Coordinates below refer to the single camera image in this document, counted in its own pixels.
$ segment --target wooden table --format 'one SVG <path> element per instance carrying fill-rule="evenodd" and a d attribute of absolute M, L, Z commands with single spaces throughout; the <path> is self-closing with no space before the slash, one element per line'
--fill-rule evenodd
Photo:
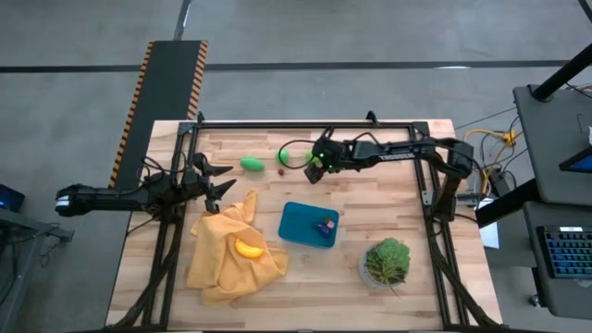
<path fill-rule="evenodd" d="M 454 136 L 450 120 L 428 122 L 433 137 Z M 177 121 L 154 123 L 147 155 L 164 168 L 170 166 L 177 127 Z M 361 129 L 336 130 L 333 138 L 351 139 L 361 132 Z M 404 130 L 373 129 L 372 132 L 382 142 L 408 140 Z M 169 329 L 441 328 L 413 162 L 382 163 L 360 173 L 326 174 L 313 186 L 302 170 L 286 170 L 286 174 L 280 176 L 280 165 L 274 156 L 284 142 L 314 140 L 319 130 L 217 129 L 200 130 L 199 133 L 196 151 L 205 153 L 213 165 L 234 166 L 232 171 L 212 181 L 219 184 L 229 179 L 238 180 L 224 196 L 220 207 L 241 201 L 250 188 L 257 189 L 258 203 L 253 225 L 263 232 L 270 244 L 286 249 L 290 262 L 284 278 L 254 294 L 230 305 L 201 305 L 200 291 L 188 289 L 185 282 L 196 242 L 189 230 L 204 211 L 204 200 L 200 198 L 189 203 Z M 303 162 L 306 149 L 310 149 L 310 144 L 290 146 L 291 163 Z M 262 159 L 265 172 L 243 170 L 240 159 L 247 155 Z M 283 206 L 288 201 L 339 211 L 335 246 L 328 250 L 316 249 L 282 240 L 278 236 L 278 226 Z M 469 209 L 459 208 L 458 211 L 473 215 Z M 133 228 L 148 218 L 145 213 L 134 213 L 129 227 Z M 489 316 L 501 322 L 477 225 L 457 218 L 450 227 L 462 282 Z M 107 324 L 121 318 L 147 284 L 157 230 L 158 223 L 150 223 L 127 238 Z M 407 282 L 396 288 L 399 296 L 390 290 L 369 289 L 358 276 L 357 265 L 361 255 L 386 237 L 402 241 L 411 250 Z M 454 298 L 448 284 L 447 294 L 454 319 Z M 159 314 L 160 295 L 157 295 L 154 318 Z"/>

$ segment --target yellow towel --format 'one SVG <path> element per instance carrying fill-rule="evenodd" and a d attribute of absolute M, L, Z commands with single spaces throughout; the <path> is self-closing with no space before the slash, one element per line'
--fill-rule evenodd
<path fill-rule="evenodd" d="M 242 203 L 235 203 L 220 214 L 204 214 L 191 233 L 197 236 L 187 286 L 203 288 L 203 304 L 230 302 L 258 291 L 266 284 L 283 277 L 288 267 L 288 254 L 268 248 L 263 235 L 253 222 L 257 193 L 249 190 Z M 264 250 L 257 259 L 247 259 L 234 247 L 239 238 L 247 245 Z"/>

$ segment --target concrete floor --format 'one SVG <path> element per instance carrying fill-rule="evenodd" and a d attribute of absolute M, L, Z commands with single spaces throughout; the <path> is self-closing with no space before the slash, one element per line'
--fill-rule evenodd
<path fill-rule="evenodd" d="M 141 62 L 147 42 L 169 40 L 180 0 L 0 0 L 0 67 Z M 575 0 L 194 1 L 184 39 L 210 42 L 208 63 L 568 59 L 592 24 Z M 556 68 L 398 69 L 205 74 L 200 109 L 211 119 L 451 118 L 456 125 L 512 107 L 512 88 Z M 62 332 L 105 321 L 127 214 L 60 218 L 56 190 L 104 186 L 135 73 L 0 74 L 0 182 L 27 195 L 23 213 L 76 230 L 38 268 L 19 332 Z M 592 81 L 586 71 L 574 84 Z M 515 112 L 457 132 L 505 130 Z M 470 143 L 477 145 L 474 136 Z M 489 160 L 492 143 L 486 146 Z M 524 149 L 524 142 L 517 150 Z M 527 154 L 509 167 L 532 178 Z M 493 265 L 504 323 L 587 332 L 525 299 L 527 268 Z"/>

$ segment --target green object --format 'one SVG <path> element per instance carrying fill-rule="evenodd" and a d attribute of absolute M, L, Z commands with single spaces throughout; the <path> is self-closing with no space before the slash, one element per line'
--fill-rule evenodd
<path fill-rule="evenodd" d="M 243 157 L 240 159 L 240 166 L 245 170 L 250 171 L 263 171 L 265 170 L 265 164 L 258 158 L 254 157 Z"/>
<path fill-rule="evenodd" d="M 366 268 L 377 282 L 405 282 L 409 271 L 409 248 L 392 238 L 384 239 L 366 254 Z"/>
<path fill-rule="evenodd" d="M 306 152 L 306 154 L 304 155 L 305 161 L 304 162 L 308 162 L 311 160 L 311 158 L 313 158 L 313 152 L 308 151 Z M 321 166 L 321 160 L 318 159 L 318 157 L 313 158 L 313 161 L 311 163 L 315 163 L 318 167 Z"/>
<path fill-rule="evenodd" d="M 276 154 L 276 161 L 278 163 L 283 163 L 283 164 L 287 164 L 288 163 L 288 158 L 290 157 L 290 154 L 288 153 L 287 149 L 282 149 L 278 154 Z"/>

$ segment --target green plant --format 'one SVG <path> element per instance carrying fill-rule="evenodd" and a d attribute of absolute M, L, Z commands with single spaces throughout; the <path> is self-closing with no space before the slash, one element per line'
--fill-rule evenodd
<path fill-rule="evenodd" d="M 405 282 L 410 260 L 407 245 L 387 238 L 368 251 L 366 268 L 374 280 L 391 285 Z"/>

